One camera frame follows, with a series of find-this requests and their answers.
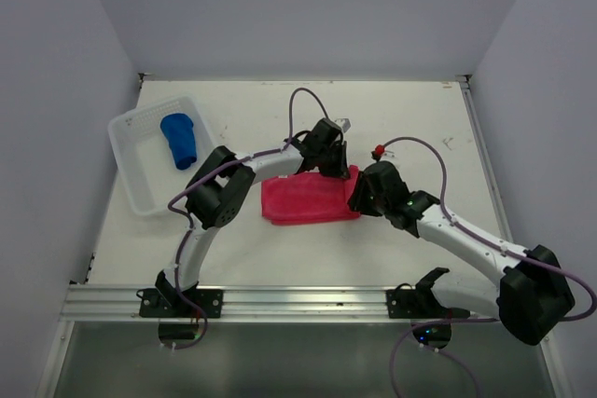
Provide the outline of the pink towel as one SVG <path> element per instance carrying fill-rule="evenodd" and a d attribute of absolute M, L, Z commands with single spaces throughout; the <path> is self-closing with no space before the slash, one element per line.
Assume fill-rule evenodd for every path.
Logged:
<path fill-rule="evenodd" d="M 348 206 L 359 168 L 349 166 L 349 178 L 303 172 L 276 177 L 261 184 L 261 214 L 276 226 L 348 221 L 360 217 Z"/>

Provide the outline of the blue towel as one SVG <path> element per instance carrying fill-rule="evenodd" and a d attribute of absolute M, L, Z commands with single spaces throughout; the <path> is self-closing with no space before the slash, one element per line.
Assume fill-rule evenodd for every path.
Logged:
<path fill-rule="evenodd" d="M 160 130 L 171 150 L 174 166 L 179 171 L 188 169 L 197 161 L 194 123 L 189 116 L 170 114 L 161 120 Z"/>

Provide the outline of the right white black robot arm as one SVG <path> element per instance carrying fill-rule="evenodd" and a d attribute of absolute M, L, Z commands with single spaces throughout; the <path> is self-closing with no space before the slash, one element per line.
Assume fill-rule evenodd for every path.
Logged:
<path fill-rule="evenodd" d="M 409 190 L 389 161 L 357 174 L 348 205 L 447 250 L 484 278 L 476 281 L 434 268 L 413 285 L 386 290 L 392 319 L 457 320 L 477 314 L 498 320 L 519 341 L 534 346 L 576 303 L 550 249 L 538 245 L 528 250 L 476 227 L 464 231 L 464 220 L 443 211 L 435 196 Z"/>

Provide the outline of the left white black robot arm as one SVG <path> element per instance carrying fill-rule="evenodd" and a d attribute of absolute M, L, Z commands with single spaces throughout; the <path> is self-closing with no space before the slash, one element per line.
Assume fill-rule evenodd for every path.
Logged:
<path fill-rule="evenodd" d="M 348 119 L 320 119 L 312 130 L 285 139 L 280 147 L 245 155 L 224 145 L 204 161 L 187 188 L 168 204 L 188 220 L 171 263 L 158 275 L 155 288 L 164 309 L 176 317 L 201 313 L 195 298 L 201 266 L 218 231 L 231 223 L 254 185 L 270 179 L 317 171 L 347 179 L 344 133 Z"/>

